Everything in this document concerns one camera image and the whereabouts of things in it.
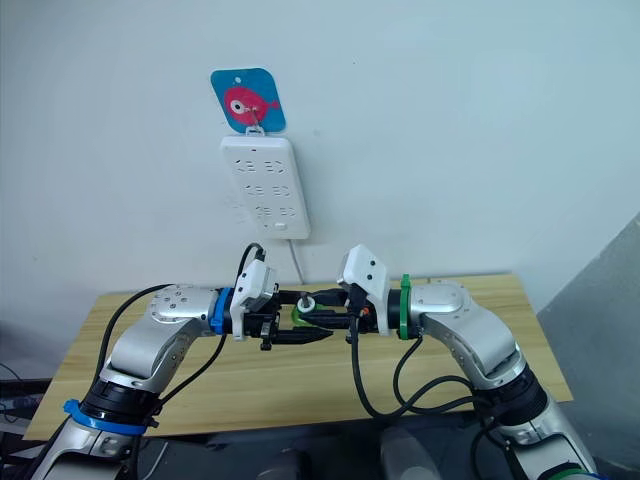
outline gray wall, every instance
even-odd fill
[[[538,314],[594,455],[640,467],[640,215]]]

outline power cord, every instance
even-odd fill
[[[251,250],[254,248],[256,249],[255,258],[264,260],[266,252],[262,247],[262,245],[256,242],[252,242],[249,245],[247,245],[247,247],[245,248],[242,254],[242,258],[240,259],[240,264],[238,265],[236,281],[238,277],[240,277],[240,275],[242,274],[242,271],[244,270],[244,266],[247,262],[247,258],[249,257]],[[175,397],[184,388],[186,388],[189,384],[191,384],[196,378],[202,375],[213,364],[213,362],[216,361],[216,359],[220,356],[220,353],[222,353],[222,348],[224,347],[226,340],[227,340],[227,334],[224,333],[220,336],[220,341],[218,342],[218,346],[216,347],[215,351],[213,352],[209,360],[207,360],[204,363],[204,365],[202,365],[202,367],[200,367],[196,372],[194,372],[191,376],[189,376],[189,378],[181,382],[178,386],[176,386],[173,390],[171,390],[169,393],[167,393],[164,397],[162,397],[156,402],[154,407],[151,409],[151,411],[147,415],[147,418],[146,418],[147,423],[151,420],[151,417],[153,415],[156,415],[160,412],[162,407],[169,400]],[[129,470],[130,470],[130,476],[133,479],[138,478],[138,457],[140,455],[140,441],[141,441],[141,437],[140,436],[136,437],[134,439],[134,443],[131,449],[131,458],[129,460]]]
[[[298,256],[296,255],[296,249],[293,246],[293,240],[287,240],[289,244],[289,251],[291,252],[291,259],[293,260],[293,265],[296,267],[296,273],[298,274],[298,280],[300,280],[300,285],[304,285],[304,276],[302,275],[302,269],[300,268],[300,262],[298,262]]]
[[[171,285],[170,283],[164,283],[162,285],[155,285],[153,287],[145,288],[144,290],[136,293],[132,297],[130,297],[126,302],[124,302],[118,310],[111,316],[109,323],[107,323],[106,328],[104,329],[104,333],[102,334],[102,342],[100,343],[100,353],[98,354],[98,361],[96,363],[96,371],[93,374],[93,380],[91,381],[91,385],[95,384],[100,378],[100,371],[102,367],[104,367],[104,362],[107,358],[107,349],[109,348],[109,340],[111,339],[111,333],[113,332],[113,327],[116,326],[118,319],[124,313],[124,311],[131,306],[133,302],[138,300],[139,298],[148,295],[151,292],[155,292],[157,290],[162,290],[165,287]]]
[[[2,362],[0,362],[0,367],[2,367],[4,369],[8,370],[9,372],[11,372],[11,375],[16,377],[16,380],[18,380],[24,386],[24,380],[20,377],[20,375],[18,375],[16,373],[16,371],[13,368],[9,367],[8,365],[6,365],[6,364],[4,364]]]
[[[18,375],[13,368],[9,367],[8,365],[6,365],[6,364],[4,364],[2,362],[0,362],[0,367],[8,370],[11,373],[11,375],[16,377],[16,380],[18,380],[18,382],[20,382],[20,390],[19,391],[21,391],[26,396],[26,393],[23,390],[23,388],[24,388],[24,380],[20,377],[20,375]],[[0,403],[0,407],[2,408],[2,416],[4,417],[4,420],[7,423],[16,423],[18,421],[18,417],[13,417],[13,419],[9,418],[9,416],[7,415],[7,410],[8,409],[7,409],[7,406],[4,403]]]
[[[405,363],[407,362],[407,360],[409,359],[409,357],[411,357],[411,355],[413,355],[413,353],[418,349],[418,347],[422,344],[422,337],[418,337],[418,339],[413,343],[413,345],[411,345],[411,347],[409,348],[409,350],[407,350],[407,352],[402,356],[402,358],[400,359],[400,361],[398,362],[398,365],[396,366],[396,369],[393,373],[393,393],[396,397],[396,400],[398,400],[398,403],[400,403],[401,405],[405,403],[404,398],[402,397],[402,394],[400,393],[400,388],[398,386],[398,381],[400,378],[400,373],[402,371],[402,367],[404,367]],[[431,385],[432,387],[435,387],[437,385],[440,385],[442,383],[445,382],[458,382],[463,384],[464,386],[466,386],[471,392],[473,392],[473,385],[472,383],[467,380],[466,378],[463,377],[458,377],[456,375],[445,375],[442,377],[438,377],[432,381],[430,381],[429,383],[427,383],[427,385]],[[448,406],[450,404],[454,404],[457,402],[460,402],[459,404],[462,405],[464,403],[469,403],[469,401],[471,402],[476,402],[476,403],[482,403],[482,402],[486,402],[486,400],[482,399],[482,398],[478,398],[478,397],[463,397],[460,398],[458,400],[454,400],[452,402],[449,402],[448,404],[445,404],[441,407],[444,406]],[[411,407],[409,409],[409,411],[413,412],[413,413],[418,413],[418,414],[429,414],[429,413],[441,413],[444,410],[441,410],[441,407],[433,407],[433,408],[418,408],[418,407]],[[473,472],[474,477],[476,478],[476,480],[483,480],[482,476],[480,475],[480,469],[478,468],[478,445],[480,444],[480,440],[482,440],[482,437],[486,437],[493,445],[495,445],[496,447],[503,449],[506,447],[505,444],[500,443],[498,440],[496,440],[495,438],[493,438],[491,436],[491,430],[493,430],[497,423],[494,420],[493,422],[491,422],[490,424],[485,424],[484,420],[482,419],[482,417],[480,415],[478,415],[478,419],[480,421],[480,423],[482,424],[482,428],[480,429],[480,431],[476,434],[476,436],[473,438],[472,442],[471,442],[471,452],[470,452],[470,461],[471,461],[471,470]]]
[[[169,448],[169,442],[164,442],[164,445],[162,446],[162,449],[160,449],[160,453],[158,454],[156,461],[153,462],[153,465],[151,466],[147,474],[142,477],[142,480],[149,480],[151,478],[151,476],[156,471],[156,468],[158,468],[158,465],[160,465],[160,461],[162,460],[162,457],[164,457],[164,453],[167,451],[167,448]]]
[[[409,398],[409,400],[401,402],[400,407],[397,408],[396,410],[392,411],[392,412],[381,413],[381,412],[377,411],[373,407],[373,405],[371,405],[371,402],[369,402],[369,399],[367,398],[367,394],[366,394],[365,389],[364,389],[364,385],[362,384],[362,376],[360,374],[360,358],[359,358],[359,352],[358,352],[358,343],[359,343],[359,340],[358,340],[358,319],[356,317],[353,317],[351,319],[351,323],[350,323],[350,326],[349,326],[349,332],[351,334],[351,368],[353,370],[353,381],[354,381],[354,383],[356,385],[356,391],[358,392],[358,397],[360,399],[360,403],[362,403],[362,406],[364,407],[364,409],[373,418],[383,419],[383,420],[391,420],[391,419],[395,419],[395,418],[401,416],[403,413],[409,411],[409,409],[411,409],[413,407],[413,405],[425,393],[427,393],[429,390],[431,390],[435,386],[437,386],[440,383],[442,383],[442,382],[439,382],[438,379],[432,380],[431,382],[428,382],[427,384],[425,384],[421,388],[419,388],[418,391],[416,393],[414,393]],[[444,405],[440,405],[438,407],[433,407],[433,411],[431,411],[430,413],[442,413],[442,412],[445,412],[445,411],[450,410],[452,408],[458,407],[460,405],[464,405],[465,403],[474,403],[474,402],[487,403],[486,400],[484,400],[483,398],[473,397],[473,396],[463,397],[463,398],[459,398],[457,400],[453,400],[451,402],[445,403]]]
[[[23,472],[22,476],[19,478],[21,478],[22,480],[29,480],[31,477],[33,477],[33,474],[36,473],[36,470],[44,460],[44,457],[46,457],[47,453],[49,453],[49,450],[51,450],[51,447],[53,446],[56,439],[60,435],[60,432],[62,432],[62,429],[66,425],[67,420],[69,420],[69,416],[67,416],[67,418],[65,418],[62,421],[62,423],[58,426],[56,431],[53,432],[53,435],[51,435],[51,438],[49,438],[47,443],[44,444],[44,446],[42,447],[42,450],[40,450],[40,453],[38,453],[38,456],[29,464],[29,467],[26,469],[25,472]]]

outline white power cord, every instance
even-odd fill
[[[158,458],[156,458],[156,461],[153,463],[153,466],[151,467],[151,470],[149,470],[149,473],[142,477],[142,480],[149,480],[151,478],[151,475],[153,475],[153,473],[156,471],[156,468],[158,468],[158,465],[160,465],[160,460],[162,460],[162,457],[164,457],[164,452],[167,451],[168,447],[169,442],[164,442],[164,445],[162,446],[162,449],[158,454]]]
[[[300,280],[300,285],[304,285],[304,277],[302,275],[302,269],[300,268],[300,264],[298,263],[298,257],[296,256],[296,250],[293,248],[293,240],[287,240],[289,244],[289,251],[291,252],[291,259],[293,260],[293,265],[296,267],[296,272],[298,273],[298,280]]]

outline blue ring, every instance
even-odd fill
[[[225,287],[220,292],[218,301],[216,302],[216,308],[213,312],[213,317],[209,320],[209,326],[217,335],[224,333],[222,326],[224,324],[224,304],[227,303],[227,297],[231,293],[230,287]]]
[[[65,402],[63,410],[71,415],[71,418],[80,425],[95,428],[96,430],[103,430],[109,433],[119,433],[121,435],[143,435],[144,432],[147,431],[147,427],[144,425],[113,423],[89,417],[80,411],[80,403],[73,398]]]

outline floor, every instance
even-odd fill
[[[444,479],[472,478],[469,446],[478,431],[474,421],[458,415],[407,417],[401,419],[400,425],[425,446]],[[214,436],[207,445],[171,441],[152,478],[255,479],[282,449],[295,448],[310,456],[313,480],[382,480],[379,435],[383,428],[373,420],[365,420],[331,424],[317,431],[269,429],[223,434]],[[149,471],[162,446],[162,440],[152,440],[143,450],[140,478]],[[485,478],[511,478],[502,453],[490,443],[481,442],[479,458]]]

